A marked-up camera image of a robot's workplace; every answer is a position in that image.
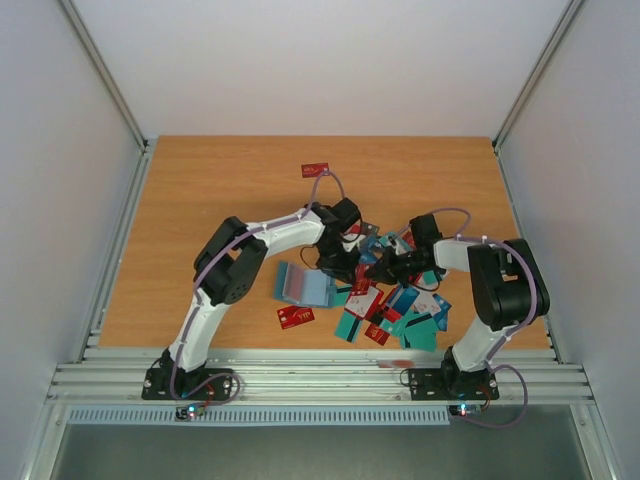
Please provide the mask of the teal card holder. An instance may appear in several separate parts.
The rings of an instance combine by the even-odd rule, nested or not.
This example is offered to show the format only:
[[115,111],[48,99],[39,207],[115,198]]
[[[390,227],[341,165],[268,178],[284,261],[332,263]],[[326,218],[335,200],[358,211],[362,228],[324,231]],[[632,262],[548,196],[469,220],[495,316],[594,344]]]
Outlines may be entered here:
[[286,269],[290,262],[280,261],[277,268],[273,298],[299,307],[331,308],[331,296],[336,288],[335,281],[320,270],[305,270],[305,282],[302,299],[298,304],[291,303],[282,297],[282,289]]

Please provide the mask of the white card floral print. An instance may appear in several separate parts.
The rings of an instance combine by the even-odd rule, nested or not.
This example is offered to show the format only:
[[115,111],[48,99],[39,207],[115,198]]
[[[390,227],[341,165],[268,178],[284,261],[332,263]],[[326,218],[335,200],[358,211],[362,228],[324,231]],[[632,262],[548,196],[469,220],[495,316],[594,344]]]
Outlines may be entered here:
[[383,292],[375,287],[370,287],[366,294],[350,295],[344,306],[344,310],[358,319],[369,318],[371,312],[379,305]]

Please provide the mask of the white card red circle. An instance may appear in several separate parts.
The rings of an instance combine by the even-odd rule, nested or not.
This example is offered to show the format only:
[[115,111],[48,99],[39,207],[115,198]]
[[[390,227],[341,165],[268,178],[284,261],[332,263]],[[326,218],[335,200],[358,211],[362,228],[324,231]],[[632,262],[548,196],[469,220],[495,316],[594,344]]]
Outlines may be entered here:
[[303,295],[305,270],[295,264],[289,264],[286,269],[282,297],[294,304],[298,304]]

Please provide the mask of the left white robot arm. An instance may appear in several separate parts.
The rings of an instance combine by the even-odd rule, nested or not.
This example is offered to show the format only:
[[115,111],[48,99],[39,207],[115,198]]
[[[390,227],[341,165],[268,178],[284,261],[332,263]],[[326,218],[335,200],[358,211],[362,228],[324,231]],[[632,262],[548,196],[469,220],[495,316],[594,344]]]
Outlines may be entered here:
[[193,398],[220,376],[205,376],[210,343],[230,307],[251,289],[265,259],[303,246],[314,247],[317,266],[343,283],[355,282],[359,254],[343,239],[361,220],[354,202],[333,206],[318,202],[266,223],[227,218],[194,262],[193,295],[188,314],[173,343],[149,370],[152,388],[164,396]]

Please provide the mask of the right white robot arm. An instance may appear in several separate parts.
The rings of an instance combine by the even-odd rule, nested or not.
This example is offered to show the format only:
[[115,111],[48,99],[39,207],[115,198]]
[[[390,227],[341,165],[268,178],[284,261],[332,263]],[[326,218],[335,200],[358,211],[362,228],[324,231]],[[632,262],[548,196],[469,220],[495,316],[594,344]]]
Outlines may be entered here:
[[398,253],[386,246],[365,276],[407,287],[428,271],[457,270],[470,275],[475,317],[464,336],[449,347],[438,368],[407,373],[411,399],[495,400],[499,397],[495,355],[514,335],[544,316],[550,297],[524,239],[498,241],[486,236],[446,238],[432,213],[409,221],[415,248]]

